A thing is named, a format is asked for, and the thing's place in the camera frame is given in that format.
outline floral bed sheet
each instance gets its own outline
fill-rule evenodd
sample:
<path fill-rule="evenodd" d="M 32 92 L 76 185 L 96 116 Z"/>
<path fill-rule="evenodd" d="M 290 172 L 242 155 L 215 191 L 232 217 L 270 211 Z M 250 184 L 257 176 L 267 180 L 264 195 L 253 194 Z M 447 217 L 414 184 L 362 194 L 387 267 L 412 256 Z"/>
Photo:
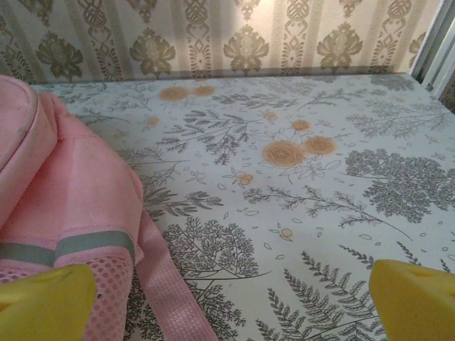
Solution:
<path fill-rule="evenodd" d="M 46 85 L 119 152 L 221 340 L 386 340 L 376 259 L 455 271 L 455 117 L 406 75 Z M 162 340 L 139 281 L 125 340 Z"/>

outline gray reflective stripe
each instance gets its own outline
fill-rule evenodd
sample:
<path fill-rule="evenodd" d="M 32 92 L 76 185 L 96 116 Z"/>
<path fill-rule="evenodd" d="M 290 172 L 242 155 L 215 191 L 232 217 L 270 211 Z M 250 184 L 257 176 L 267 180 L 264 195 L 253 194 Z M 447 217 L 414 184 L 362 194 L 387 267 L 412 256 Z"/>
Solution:
<path fill-rule="evenodd" d="M 28 263 L 54 265 L 54 251 L 29 244 L 0 244 L 0 259 L 12 259 L 14 261 L 26 261 Z"/>
<path fill-rule="evenodd" d="M 98 247 L 124 247 L 134 264 L 134 244 L 129 235 L 122 231 L 106 231 L 81 234 L 61 239 L 57 243 L 55 259 L 66 254 L 87 251 Z"/>

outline yellow object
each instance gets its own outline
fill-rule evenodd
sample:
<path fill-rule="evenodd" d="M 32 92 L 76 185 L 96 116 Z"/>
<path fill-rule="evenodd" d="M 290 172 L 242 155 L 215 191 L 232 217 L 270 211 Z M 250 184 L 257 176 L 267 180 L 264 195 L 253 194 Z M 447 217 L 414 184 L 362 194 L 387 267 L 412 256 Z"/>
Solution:
<path fill-rule="evenodd" d="M 0 340 L 80 341 L 95 302 L 88 265 L 0 285 Z"/>
<path fill-rule="evenodd" d="M 455 340 L 455 275 L 379 260 L 370 293 L 389 341 Z"/>

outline pink backpack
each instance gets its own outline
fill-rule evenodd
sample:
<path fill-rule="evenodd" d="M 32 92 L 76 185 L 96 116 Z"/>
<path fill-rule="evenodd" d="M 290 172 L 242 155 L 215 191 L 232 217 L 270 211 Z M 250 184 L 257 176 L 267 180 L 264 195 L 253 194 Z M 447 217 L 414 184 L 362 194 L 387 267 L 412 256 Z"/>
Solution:
<path fill-rule="evenodd" d="M 122 340 L 133 267 L 168 341 L 217 340 L 142 207 L 134 171 L 52 94 L 0 76 L 0 282 L 89 264 L 83 340 Z"/>

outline mattress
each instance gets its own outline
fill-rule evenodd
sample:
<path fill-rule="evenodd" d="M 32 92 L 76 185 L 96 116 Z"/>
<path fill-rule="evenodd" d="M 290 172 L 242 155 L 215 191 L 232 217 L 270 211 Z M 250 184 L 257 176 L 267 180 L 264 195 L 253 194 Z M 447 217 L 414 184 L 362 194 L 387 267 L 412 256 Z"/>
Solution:
<path fill-rule="evenodd" d="M 140 175 L 221 340 L 386 340 L 377 259 L 455 271 L 455 117 L 407 75 L 46 85 Z M 135 276 L 125 340 L 162 340 Z"/>

